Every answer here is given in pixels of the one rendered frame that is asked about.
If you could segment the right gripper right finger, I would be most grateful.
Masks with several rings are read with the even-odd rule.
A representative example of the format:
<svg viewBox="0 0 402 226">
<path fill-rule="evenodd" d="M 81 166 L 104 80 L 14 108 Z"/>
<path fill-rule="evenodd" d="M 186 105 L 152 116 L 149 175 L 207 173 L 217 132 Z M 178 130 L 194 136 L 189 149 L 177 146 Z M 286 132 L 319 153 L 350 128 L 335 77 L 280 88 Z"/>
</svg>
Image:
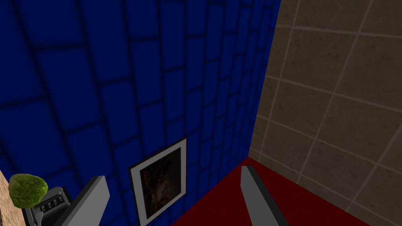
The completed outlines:
<svg viewBox="0 0 402 226">
<path fill-rule="evenodd" d="M 252 226 L 289 226 L 253 166 L 241 167 L 240 188 Z"/>
</svg>

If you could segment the green lettuce head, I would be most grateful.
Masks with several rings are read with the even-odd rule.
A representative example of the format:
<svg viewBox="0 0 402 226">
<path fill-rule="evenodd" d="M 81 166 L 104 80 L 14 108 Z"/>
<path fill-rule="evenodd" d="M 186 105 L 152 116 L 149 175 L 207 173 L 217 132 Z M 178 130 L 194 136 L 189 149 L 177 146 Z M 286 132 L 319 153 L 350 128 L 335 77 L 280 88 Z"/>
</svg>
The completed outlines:
<svg viewBox="0 0 402 226">
<path fill-rule="evenodd" d="M 9 180 L 9 195 L 15 207 L 32 208 L 48 191 L 44 179 L 30 174 L 14 174 Z"/>
</svg>

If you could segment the grey toaster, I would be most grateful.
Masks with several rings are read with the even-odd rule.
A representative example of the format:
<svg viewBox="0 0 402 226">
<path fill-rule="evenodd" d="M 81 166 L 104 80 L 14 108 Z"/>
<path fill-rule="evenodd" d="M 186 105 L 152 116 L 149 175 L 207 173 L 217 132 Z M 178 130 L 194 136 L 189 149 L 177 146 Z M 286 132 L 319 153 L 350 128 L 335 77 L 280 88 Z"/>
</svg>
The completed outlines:
<svg viewBox="0 0 402 226">
<path fill-rule="evenodd" d="M 55 226 L 71 202 L 72 199 L 64 186 L 54 187 L 47 191 L 38 205 L 22 209 L 25 225 L 37 226 L 36 214 L 41 211 L 43 212 L 41 226 Z"/>
</svg>

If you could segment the framed dark wall picture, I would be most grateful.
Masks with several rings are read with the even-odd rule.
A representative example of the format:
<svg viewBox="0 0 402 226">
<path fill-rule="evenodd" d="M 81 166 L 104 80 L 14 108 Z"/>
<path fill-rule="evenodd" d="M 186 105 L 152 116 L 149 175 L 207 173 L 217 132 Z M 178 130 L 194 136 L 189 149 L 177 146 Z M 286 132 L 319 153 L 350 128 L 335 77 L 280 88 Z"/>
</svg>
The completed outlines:
<svg viewBox="0 0 402 226">
<path fill-rule="evenodd" d="M 147 226 L 186 194 L 187 138 L 130 166 L 138 226 Z"/>
</svg>

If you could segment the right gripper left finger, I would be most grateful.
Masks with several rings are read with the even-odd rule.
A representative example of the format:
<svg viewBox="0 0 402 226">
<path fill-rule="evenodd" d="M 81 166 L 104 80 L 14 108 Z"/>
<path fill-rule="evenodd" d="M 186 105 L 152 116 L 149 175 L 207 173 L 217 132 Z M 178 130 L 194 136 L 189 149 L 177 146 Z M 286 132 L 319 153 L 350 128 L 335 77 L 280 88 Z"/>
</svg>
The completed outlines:
<svg viewBox="0 0 402 226">
<path fill-rule="evenodd" d="M 54 226 L 99 226 L 109 198 L 105 176 L 91 178 Z"/>
</svg>

